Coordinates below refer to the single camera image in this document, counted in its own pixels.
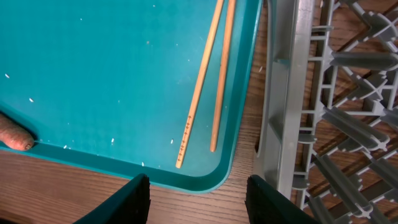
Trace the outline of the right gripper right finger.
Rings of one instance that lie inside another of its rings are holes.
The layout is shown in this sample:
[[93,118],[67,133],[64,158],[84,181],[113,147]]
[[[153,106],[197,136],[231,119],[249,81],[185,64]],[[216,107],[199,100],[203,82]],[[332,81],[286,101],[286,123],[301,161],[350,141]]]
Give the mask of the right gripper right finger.
[[258,175],[247,180],[245,205],[250,224],[317,224]]

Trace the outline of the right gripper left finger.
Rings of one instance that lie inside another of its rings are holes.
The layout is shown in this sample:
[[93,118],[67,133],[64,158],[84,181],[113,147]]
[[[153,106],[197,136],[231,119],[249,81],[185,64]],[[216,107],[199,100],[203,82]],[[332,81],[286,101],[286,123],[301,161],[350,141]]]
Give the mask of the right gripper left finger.
[[150,182],[139,174],[102,204],[77,220],[76,224],[147,222],[150,208]]

